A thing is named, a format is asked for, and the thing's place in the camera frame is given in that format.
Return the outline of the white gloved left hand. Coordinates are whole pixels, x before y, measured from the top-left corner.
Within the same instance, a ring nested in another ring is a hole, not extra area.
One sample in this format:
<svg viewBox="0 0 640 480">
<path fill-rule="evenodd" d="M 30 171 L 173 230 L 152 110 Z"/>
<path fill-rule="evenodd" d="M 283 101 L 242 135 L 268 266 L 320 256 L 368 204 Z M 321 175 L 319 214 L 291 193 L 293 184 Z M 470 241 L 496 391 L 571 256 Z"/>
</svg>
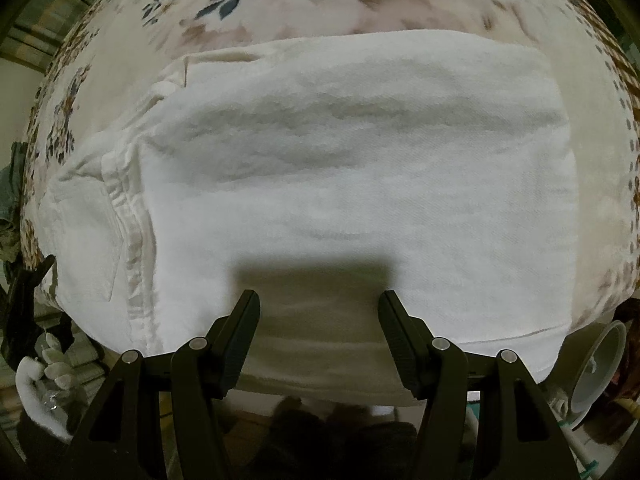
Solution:
<svg viewBox="0 0 640 480">
<path fill-rule="evenodd" d="M 72 436 L 66 429 L 67 415 L 59 393 L 72 393 L 77 386 L 76 374 L 62 344 L 50 332 L 36 341 L 37 356 L 25 356 L 18 364 L 15 385 L 28 418 L 52 437 L 68 443 Z"/>
</svg>

